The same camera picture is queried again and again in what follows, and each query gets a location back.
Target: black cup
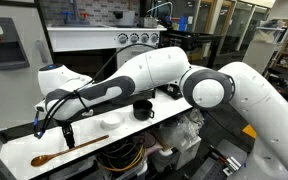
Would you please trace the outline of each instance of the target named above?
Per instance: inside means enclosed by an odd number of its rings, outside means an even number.
[[[133,114],[138,120],[144,121],[154,118],[153,104],[147,100],[138,100],[133,104]]]

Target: wooden spoon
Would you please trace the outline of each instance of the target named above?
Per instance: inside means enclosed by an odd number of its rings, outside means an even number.
[[[109,137],[108,135],[105,135],[105,136],[102,136],[102,137],[100,137],[100,138],[97,138],[97,139],[94,139],[94,140],[92,140],[92,141],[89,141],[89,142],[86,142],[86,143],[84,143],[84,144],[81,144],[81,145],[79,145],[79,146],[76,146],[76,147],[74,147],[74,148],[72,148],[72,149],[68,149],[68,150],[65,150],[65,151],[62,151],[62,152],[59,152],[59,153],[56,153],[56,154],[37,156],[37,157],[35,157],[34,159],[32,159],[31,165],[32,165],[33,167],[42,166],[42,165],[44,165],[45,163],[47,163],[49,160],[51,160],[51,159],[53,159],[53,158],[55,158],[55,157],[57,157],[57,156],[60,156],[60,155],[62,155],[62,154],[66,154],[66,153],[68,153],[68,152],[74,151],[74,150],[76,150],[76,149],[79,149],[79,148],[81,148],[81,147],[84,147],[84,146],[87,146],[87,145],[90,145],[90,144],[93,144],[93,143],[96,143],[96,142],[101,141],[101,140],[103,140],[103,139],[106,139],[106,138],[108,138],[108,137]]]

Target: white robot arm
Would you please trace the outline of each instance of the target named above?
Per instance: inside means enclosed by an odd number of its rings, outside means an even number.
[[[46,67],[44,71],[51,78],[54,72],[65,74],[64,71],[69,70],[60,66]],[[73,122],[77,115],[87,110],[86,107],[163,84],[179,86],[185,100],[200,109],[229,102],[258,134],[246,167],[229,179],[288,178],[288,103],[266,79],[246,64],[231,63],[217,72],[191,66],[184,51],[169,47],[134,57],[100,83],[89,84],[90,79],[86,81],[82,77],[68,79],[59,88],[48,91],[45,97],[43,110],[47,111],[58,106],[55,105],[57,102],[64,101],[63,96],[74,92],[54,114],[60,122]],[[44,88],[52,89],[44,84],[42,92]]]

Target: stove knob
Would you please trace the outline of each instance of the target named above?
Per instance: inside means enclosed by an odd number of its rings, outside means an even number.
[[[136,43],[138,41],[138,35],[137,34],[132,34],[131,35],[131,42],[132,43]]]
[[[152,34],[152,36],[151,36],[151,41],[152,41],[153,43],[156,43],[157,40],[158,40],[158,35],[157,35],[156,33]]]
[[[148,37],[147,34],[143,34],[142,37],[141,37],[142,43],[147,43],[148,39],[149,39],[149,37]]]
[[[125,44],[126,41],[127,41],[127,36],[125,34],[121,34],[118,36],[118,41],[121,43],[121,44]]]

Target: refrigerator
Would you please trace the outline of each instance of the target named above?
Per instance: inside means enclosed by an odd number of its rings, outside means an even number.
[[[32,123],[37,73],[52,56],[34,0],[0,2],[0,129]]]

